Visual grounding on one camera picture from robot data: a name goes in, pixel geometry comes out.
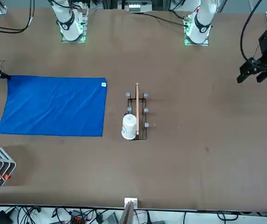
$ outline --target wooden stick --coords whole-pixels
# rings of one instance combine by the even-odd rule
[[[137,137],[138,137],[138,135],[139,135],[138,83],[136,84],[135,88],[136,88],[136,93],[137,93],[137,95],[135,97],[136,97],[136,102],[137,102]]]

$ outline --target brown table surface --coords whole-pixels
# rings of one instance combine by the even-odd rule
[[[21,28],[27,15],[10,9],[0,25]],[[0,34],[8,74],[108,82],[102,138],[0,134],[18,164],[0,203],[122,207],[137,197],[143,208],[267,211],[267,81],[236,82],[247,16],[216,14],[209,47],[184,46],[182,27],[121,10],[97,10],[85,44],[61,43],[51,8],[37,8],[25,32]],[[248,57],[266,29],[254,15]],[[151,127],[147,140],[126,141],[125,93],[136,82],[149,93]],[[6,96],[0,80],[0,118]]]

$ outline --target blue towel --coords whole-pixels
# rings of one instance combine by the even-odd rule
[[[12,76],[2,134],[102,136],[105,78]]]

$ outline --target cable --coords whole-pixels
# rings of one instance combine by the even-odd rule
[[[175,10],[180,4],[183,6],[185,2],[186,0],[181,0],[172,10]]]
[[[244,27],[242,29],[242,32],[241,32],[241,37],[240,37],[240,50],[241,50],[241,54],[242,56],[244,57],[244,59],[249,62],[253,67],[255,68],[258,68],[260,69],[261,71],[267,71],[267,67],[265,66],[259,66],[259,65],[256,65],[255,63],[251,62],[244,54],[244,50],[243,50],[243,36],[244,36],[244,31],[246,29],[246,26],[248,25],[252,15],[254,14],[255,10],[257,9],[257,7],[259,6],[259,4],[262,2],[262,0],[259,0],[256,5],[254,6],[254,8],[252,9],[251,13],[249,14],[249,17],[247,18],[245,24],[244,24]]]
[[[106,211],[108,211],[108,209],[104,210],[103,212],[98,213],[98,215],[102,215]],[[95,220],[96,220],[96,217],[91,222],[89,222],[89,224],[92,224]]]
[[[200,5],[198,7],[195,8],[195,10],[193,12],[195,12],[198,8],[200,7]]]
[[[61,6],[61,7],[63,7],[63,8],[75,8],[75,7],[79,7],[78,9],[82,9],[82,7],[80,7],[80,6],[78,6],[78,5],[71,5],[71,6],[63,6],[63,5],[61,5],[61,4],[59,4],[59,3],[57,3],[55,0],[51,0],[53,3],[55,3],[56,5],[58,5],[58,6]]]
[[[217,217],[221,220],[224,221],[226,224],[226,221],[236,221],[239,218],[239,215],[237,214],[235,218],[226,218],[225,214],[222,211],[217,211],[216,212]]]
[[[179,19],[182,19],[183,20],[185,18],[185,16],[183,16],[183,17],[182,16],[179,16],[174,10],[171,10],[170,9],[169,11],[172,12],[172,13],[174,13],[175,16],[178,17]]]
[[[185,217],[186,217],[186,213],[187,213],[187,212],[185,212],[185,213],[184,213],[184,217],[183,217],[183,224],[185,224]]]
[[[23,29],[12,29],[12,28],[0,27],[2,29],[17,30],[16,32],[8,32],[8,31],[2,31],[2,30],[0,30],[0,33],[4,33],[4,34],[19,34],[19,33],[22,33],[23,31],[25,31],[29,27],[29,25],[31,23],[31,20],[34,17],[35,0],[33,0],[33,13],[32,13],[32,15],[31,15],[31,12],[32,12],[32,0],[30,0],[30,13],[29,13],[29,19],[28,19],[27,25]]]
[[[135,212],[135,214],[136,214],[136,216],[137,216],[137,222],[138,222],[138,224],[140,224],[140,222],[139,222],[139,218],[138,218],[138,215],[137,215],[137,211],[134,209],[134,212]]]
[[[166,20],[166,19],[157,17],[157,16],[155,16],[155,15],[150,15],[150,14],[142,14],[142,15],[148,15],[148,16],[154,17],[154,18],[156,18],[156,19],[163,20],[163,21],[166,21],[166,22],[175,24],[175,25],[179,25],[179,26],[187,27],[187,25],[184,25],[184,24],[181,24],[181,23],[178,23],[178,22],[169,21],[169,20]]]
[[[253,57],[255,56],[256,52],[258,51],[259,46],[260,46],[260,45],[258,45],[258,46],[256,47],[256,49],[255,49],[255,53],[254,53]]]

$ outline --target paper cup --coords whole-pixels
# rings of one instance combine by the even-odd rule
[[[123,117],[122,136],[127,140],[132,140],[136,136],[137,118],[133,114],[126,114]]]

